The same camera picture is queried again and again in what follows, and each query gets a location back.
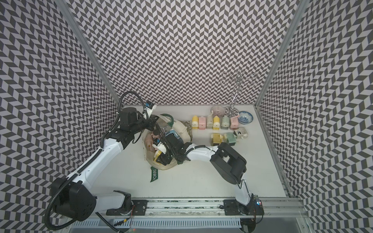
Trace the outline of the cream canvas tote bag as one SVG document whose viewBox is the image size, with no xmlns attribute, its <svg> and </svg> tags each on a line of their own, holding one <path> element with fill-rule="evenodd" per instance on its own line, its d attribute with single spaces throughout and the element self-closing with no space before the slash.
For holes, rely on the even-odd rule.
<svg viewBox="0 0 373 233">
<path fill-rule="evenodd" d="M 160 170 L 169 170 L 187 161 L 187 147 L 192 141 L 189 121 L 180 121 L 170 114 L 150 116 L 152 124 L 142 136 L 144 160 L 151 166 L 151 182 Z"/>
</svg>

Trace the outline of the yellow block pencil sharpener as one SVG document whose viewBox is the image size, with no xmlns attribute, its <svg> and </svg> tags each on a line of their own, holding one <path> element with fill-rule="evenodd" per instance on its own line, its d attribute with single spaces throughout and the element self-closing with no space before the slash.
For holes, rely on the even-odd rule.
<svg viewBox="0 0 373 233">
<path fill-rule="evenodd" d="M 191 126 L 192 126 L 192 129 L 198 129 L 199 128 L 199 118 L 198 118 L 197 115 L 194 115 L 192 117 Z"/>
</svg>

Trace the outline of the pink rounded pencil sharpener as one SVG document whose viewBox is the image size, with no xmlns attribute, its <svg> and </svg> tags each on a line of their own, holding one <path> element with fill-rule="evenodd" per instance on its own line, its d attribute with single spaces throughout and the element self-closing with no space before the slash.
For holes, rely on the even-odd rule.
<svg viewBox="0 0 373 233">
<path fill-rule="evenodd" d="M 205 130 L 207 128 L 207 118 L 205 116 L 200 116 L 198 118 L 198 129 Z"/>
</svg>

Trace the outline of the small yellow black sharpener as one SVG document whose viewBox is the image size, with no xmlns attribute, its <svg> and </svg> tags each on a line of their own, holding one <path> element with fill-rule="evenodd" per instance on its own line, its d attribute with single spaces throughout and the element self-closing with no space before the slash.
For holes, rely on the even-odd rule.
<svg viewBox="0 0 373 233">
<path fill-rule="evenodd" d="M 223 135 L 221 135 L 219 133 L 212 133 L 211 134 L 211 136 L 210 136 L 210 144 L 211 144 L 211 146 L 218 146 L 222 142 L 224 142 Z"/>
</svg>

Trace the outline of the white cartoon pencil sharpener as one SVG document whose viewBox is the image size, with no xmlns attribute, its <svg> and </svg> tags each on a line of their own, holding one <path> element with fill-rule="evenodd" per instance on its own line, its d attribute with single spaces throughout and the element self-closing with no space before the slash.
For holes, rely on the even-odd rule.
<svg viewBox="0 0 373 233">
<path fill-rule="evenodd" d="M 212 114 L 207 116 L 206 129 L 213 129 L 213 115 Z"/>
</svg>

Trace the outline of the yellow round pencil sharpener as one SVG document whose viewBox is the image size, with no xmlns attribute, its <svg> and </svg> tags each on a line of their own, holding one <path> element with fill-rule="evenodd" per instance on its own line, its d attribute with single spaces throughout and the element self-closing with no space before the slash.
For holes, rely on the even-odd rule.
<svg viewBox="0 0 373 233">
<path fill-rule="evenodd" d="M 215 116 L 213 118 L 213 130 L 219 130 L 220 129 L 220 117 Z"/>
</svg>

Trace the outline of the mint green pencil sharpener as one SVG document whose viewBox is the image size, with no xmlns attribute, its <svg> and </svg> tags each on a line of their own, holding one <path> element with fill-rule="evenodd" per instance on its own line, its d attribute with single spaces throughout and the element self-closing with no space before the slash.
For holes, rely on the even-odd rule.
<svg viewBox="0 0 373 233">
<path fill-rule="evenodd" d="M 230 117 L 223 116 L 221 119 L 220 128 L 224 130 L 228 130 L 230 127 Z"/>
</svg>

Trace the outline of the green block pencil sharpener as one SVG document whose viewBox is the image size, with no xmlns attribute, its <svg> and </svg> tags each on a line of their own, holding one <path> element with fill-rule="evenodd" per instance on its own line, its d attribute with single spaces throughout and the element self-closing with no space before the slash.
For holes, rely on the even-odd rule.
<svg viewBox="0 0 373 233">
<path fill-rule="evenodd" d="M 223 137 L 225 143 L 229 144 L 230 146 L 234 146 L 237 143 L 234 133 L 225 133 Z"/>
</svg>

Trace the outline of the pink block pencil sharpener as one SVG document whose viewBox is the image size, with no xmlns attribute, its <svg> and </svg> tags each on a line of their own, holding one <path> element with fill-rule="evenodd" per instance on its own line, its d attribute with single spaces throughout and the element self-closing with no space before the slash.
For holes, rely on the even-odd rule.
<svg viewBox="0 0 373 233">
<path fill-rule="evenodd" d="M 233 116 L 230 118 L 230 130 L 236 130 L 239 128 L 239 116 Z"/>
</svg>

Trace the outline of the white grey pencil sharpener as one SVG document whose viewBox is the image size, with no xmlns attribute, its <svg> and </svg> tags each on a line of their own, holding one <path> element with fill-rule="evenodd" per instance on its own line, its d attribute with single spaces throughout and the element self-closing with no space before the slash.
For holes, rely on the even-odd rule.
<svg viewBox="0 0 373 233">
<path fill-rule="evenodd" d="M 248 132 L 244 127 L 239 127 L 234 130 L 234 135 L 238 139 L 245 139 L 248 138 Z"/>
</svg>

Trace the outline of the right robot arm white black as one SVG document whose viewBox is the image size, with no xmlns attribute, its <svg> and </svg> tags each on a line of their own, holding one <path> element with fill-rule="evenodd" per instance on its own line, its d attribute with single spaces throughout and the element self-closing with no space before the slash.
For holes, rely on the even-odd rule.
<svg viewBox="0 0 373 233">
<path fill-rule="evenodd" d="M 185 161 L 209 162 L 220 176 L 235 189 L 235 200 L 224 206 L 228 215 L 263 216 L 262 201 L 254 195 L 247 185 L 246 159 L 234 150 L 228 143 L 218 145 L 196 145 L 192 142 L 183 143 L 173 134 L 153 141 L 155 155 L 153 161 L 166 166 L 173 160 L 178 164 Z"/>
</svg>

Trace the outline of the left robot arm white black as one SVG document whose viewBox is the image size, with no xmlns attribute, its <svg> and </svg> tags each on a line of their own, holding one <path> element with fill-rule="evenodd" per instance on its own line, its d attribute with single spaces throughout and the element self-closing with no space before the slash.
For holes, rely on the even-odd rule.
<svg viewBox="0 0 373 233">
<path fill-rule="evenodd" d="M 142 113 L 134 107 L 120 110 L 113 126 L 104 134 L 99 148 L 68 177 L 53 181 L 45 222 L 49 222 L 52 212 L 71 218 L 71 223 L 74 223 L 84 221 L 100 211 L 114 210 L 123 214 L 131 211 L 129 193 L 114 190 L 109 194 L 97 195 L 91 189 L 99 175 L 132 143 L 136 134 L 155 126 L 157 119 L 152 116 L 155 109 L 155 104 L 147 103 Z"/>
</svg>

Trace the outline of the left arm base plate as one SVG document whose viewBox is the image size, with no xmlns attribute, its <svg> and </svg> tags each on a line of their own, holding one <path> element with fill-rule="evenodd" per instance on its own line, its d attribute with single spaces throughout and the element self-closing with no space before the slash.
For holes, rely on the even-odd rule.
<svg viewBox="0 0 373 233">
<path fill-rule="evenodd" d="M 106 211 L 107 216 L 144 216 L 146 213 L 147 200 L 125 201 L 122 207 L 118 209 L 109 209 Z"/>
</svg>

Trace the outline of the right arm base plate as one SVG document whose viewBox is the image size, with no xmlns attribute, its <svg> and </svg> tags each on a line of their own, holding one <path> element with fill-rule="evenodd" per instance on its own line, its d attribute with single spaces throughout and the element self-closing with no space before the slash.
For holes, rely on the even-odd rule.
<svg viewBox="0 0 373 233">
<path fill-rule="evenodd" d="M 247 205 L 243 205 L 234 199 L 223 200 L 223 205 L 220 206 L 224 210 L 226 216 L 263 216 L 263 206 L 253 200 L 250 200 Z"/>
</svg>

